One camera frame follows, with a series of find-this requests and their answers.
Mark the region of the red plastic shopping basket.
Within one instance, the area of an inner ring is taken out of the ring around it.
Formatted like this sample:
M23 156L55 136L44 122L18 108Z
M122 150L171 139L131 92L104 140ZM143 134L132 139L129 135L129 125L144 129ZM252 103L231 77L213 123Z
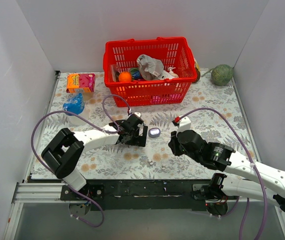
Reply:
M179 104L199 76L181 36L109 41L103 70L105 86L130 106Z

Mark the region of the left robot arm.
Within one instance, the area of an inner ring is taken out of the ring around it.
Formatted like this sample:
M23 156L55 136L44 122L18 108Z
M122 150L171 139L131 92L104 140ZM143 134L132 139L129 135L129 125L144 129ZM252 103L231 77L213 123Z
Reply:
M111 122L101 130L73 132L63 128L44 148L41 157L53 174L72 188L72 195L84 200L89 188L85 177L77 169L82 153L117 144L145 147L147 135L148 126L141 119L141 114L131 113L126 119Z

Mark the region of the orange fruit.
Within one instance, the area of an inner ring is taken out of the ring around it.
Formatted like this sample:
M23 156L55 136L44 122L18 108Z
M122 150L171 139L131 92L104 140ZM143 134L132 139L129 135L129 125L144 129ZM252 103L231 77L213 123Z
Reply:
M118 81L121 83L129 83L132 81L132 75L128 71L123 71L118 76Z

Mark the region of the orange pink snack box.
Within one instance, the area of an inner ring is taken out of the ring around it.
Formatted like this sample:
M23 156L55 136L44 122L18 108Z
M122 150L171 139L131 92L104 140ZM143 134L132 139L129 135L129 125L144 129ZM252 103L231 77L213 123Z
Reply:
M67 76L66 92L69 94L92 93L95 89L94 73L72 73Z

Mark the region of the white pump bottle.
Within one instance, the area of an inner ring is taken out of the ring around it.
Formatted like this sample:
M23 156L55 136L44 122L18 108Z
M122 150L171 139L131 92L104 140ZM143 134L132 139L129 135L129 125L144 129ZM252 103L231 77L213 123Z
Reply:
M169 74L172 75L174 78L179 78L178 74L176 74L174 72L174 67L169 67L168 70L169 70Z

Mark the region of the blue earbud charging case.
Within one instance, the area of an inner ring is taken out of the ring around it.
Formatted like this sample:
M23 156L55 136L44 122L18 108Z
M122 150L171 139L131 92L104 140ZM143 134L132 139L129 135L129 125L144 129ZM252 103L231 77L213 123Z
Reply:
M157 138L157 137L160 136L160 134L161 134L161 130L159 128L157 128L157 127L150 128L148 130L148 136L150 138Z

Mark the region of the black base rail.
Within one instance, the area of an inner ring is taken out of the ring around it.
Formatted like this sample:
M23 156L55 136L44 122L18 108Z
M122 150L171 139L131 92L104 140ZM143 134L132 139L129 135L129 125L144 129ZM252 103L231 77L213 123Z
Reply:
M228 212L227 198L210 193L209 183L208 179L92 179L80 195L63 186L60 200L78 203L91 198L103 210L186 209L222 216Z

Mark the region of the grey crumpled bag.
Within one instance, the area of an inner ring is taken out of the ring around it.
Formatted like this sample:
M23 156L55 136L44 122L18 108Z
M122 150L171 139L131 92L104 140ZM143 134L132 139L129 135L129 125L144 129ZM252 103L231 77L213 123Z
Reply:
M158 78L164 71L164 65L161 60L152 58L146 54L138 56L136 62L142 78L146 81Z

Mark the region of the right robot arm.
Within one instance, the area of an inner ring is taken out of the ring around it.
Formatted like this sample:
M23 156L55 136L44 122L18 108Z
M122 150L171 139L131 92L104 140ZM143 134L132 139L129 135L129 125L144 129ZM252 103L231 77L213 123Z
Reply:
M190 129L171 132L168 146L175 156L186 155L215 171L209 185L196 191L200 199L223 196L266 199L285 212L285 171L261 162L251 164L240 152L221 143L206 142Z

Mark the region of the green melon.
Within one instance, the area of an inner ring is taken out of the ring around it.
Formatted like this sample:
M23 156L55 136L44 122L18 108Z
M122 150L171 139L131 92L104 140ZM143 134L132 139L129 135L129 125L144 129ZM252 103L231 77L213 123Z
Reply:
M226 86L234 75L234 69L227 64L220 64L211 71L211 81L216 86Z

